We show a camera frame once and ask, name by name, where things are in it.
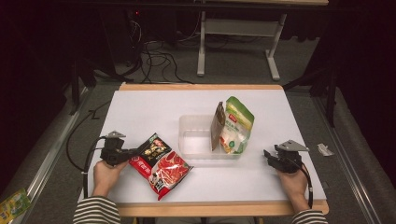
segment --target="red snack package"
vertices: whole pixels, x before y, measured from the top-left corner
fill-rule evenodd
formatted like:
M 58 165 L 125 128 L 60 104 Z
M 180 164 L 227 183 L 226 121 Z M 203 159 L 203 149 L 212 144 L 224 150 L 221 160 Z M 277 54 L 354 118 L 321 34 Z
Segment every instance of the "red snack package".
M 140 155 L 131 158 L 129 163 L 147 179 L 158 194 L 158 201 L 192 169 L 156 133 L 138 149 Z

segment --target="white paper scrap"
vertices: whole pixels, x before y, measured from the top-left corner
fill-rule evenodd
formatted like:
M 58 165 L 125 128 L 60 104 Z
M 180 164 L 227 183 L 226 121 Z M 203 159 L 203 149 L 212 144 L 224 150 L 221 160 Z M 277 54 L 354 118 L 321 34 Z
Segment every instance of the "white paper scrap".
M 323 156 L 332 156 L 334 155 L 334 153 L 332 151 L 330 151 L 329 149 L 327 149 L 327 146 L 323 145 L 323 144 L 318 144 L 318 149 L 319 152 L 323 155 Z

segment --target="striped sleeve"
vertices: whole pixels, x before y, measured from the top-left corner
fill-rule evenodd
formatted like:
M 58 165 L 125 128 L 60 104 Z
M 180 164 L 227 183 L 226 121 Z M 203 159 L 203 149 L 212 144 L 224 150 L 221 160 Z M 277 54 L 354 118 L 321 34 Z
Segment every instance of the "striped sleeve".
M 78 203 L 73 223 L 120 224 L 120 214 L 116 204 L 108 198 L 93 196 Z
M 308 223 L 328 223 L 326 217 L 320 211 L 308 209 L 296 214 L 293 217 L 292 224 L 308 224 Z

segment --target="transparent box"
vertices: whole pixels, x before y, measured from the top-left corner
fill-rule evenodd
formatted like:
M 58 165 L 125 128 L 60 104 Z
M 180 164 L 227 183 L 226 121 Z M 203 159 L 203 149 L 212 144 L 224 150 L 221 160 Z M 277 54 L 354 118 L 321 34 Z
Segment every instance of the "transparent box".
M 212 151 L 210 125 L 214 115 L 184 115 L 179 119 L 178 147 L 185 160 L 236 160 L 241 154 L 227 154 L 220 143 Z

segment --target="white desk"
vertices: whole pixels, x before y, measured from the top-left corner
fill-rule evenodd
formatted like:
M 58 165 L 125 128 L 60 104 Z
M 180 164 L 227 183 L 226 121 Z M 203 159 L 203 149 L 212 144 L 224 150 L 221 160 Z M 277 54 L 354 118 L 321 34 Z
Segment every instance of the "white desk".
M 238 2 L 238 3 L 260 3 L 260 4 L 282 4 L 282 5 L 303 5 L 303 6 L 326 6 L 328 0 L 203 0 L 205 2 Z M 278 21 L 240 21 L 224 19 L 207 19 L 205 12 L 201 12 L 201 41 L 198 53 L 197 76 L 205 75 L 205 35 L 251 35 L 269 36 L 273 38 L 270 49 L 265 50 L 273 80 L 280 80 L 277 71 L 274 54 L 287 15 L 282 14 Z
M 292 214 L 275 170 L 262 150 L 292 139 L 304 144 L 288 100 L 280 86 L 265 85 L 123 85 L 116 91 L 101 135 L 126 135 L 123 148 L 138 147 L 157 133 L 178 152 L 178 119 L 213 114 L 219 101 L 237 97 L 255 115 L 246 151 L 237 161 L 195 165 L 183 181 L 157 201 L 157 194 L 132 166 L 126 167 L 109 198 L 126 217 L 279 216 Z M 314 186 L 314 208 L 327 213 L 326 196 L 308 153 L 302 152 Z M 92 167 L 100 160 L 93 155 Z

